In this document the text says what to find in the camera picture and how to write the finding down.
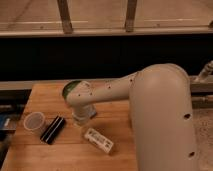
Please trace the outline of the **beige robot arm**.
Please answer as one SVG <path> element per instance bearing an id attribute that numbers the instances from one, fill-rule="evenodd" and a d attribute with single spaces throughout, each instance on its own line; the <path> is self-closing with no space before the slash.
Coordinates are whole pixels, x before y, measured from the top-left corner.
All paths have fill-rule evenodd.
<path id="1" fill-rule="evenodd" d="M 63 98 L 82 124 L 94 103 L 129 101 L 138 171 L 199 171 L 188 74 L 175 64 L 155 64 L 92 88 L 72 81 Z"/>

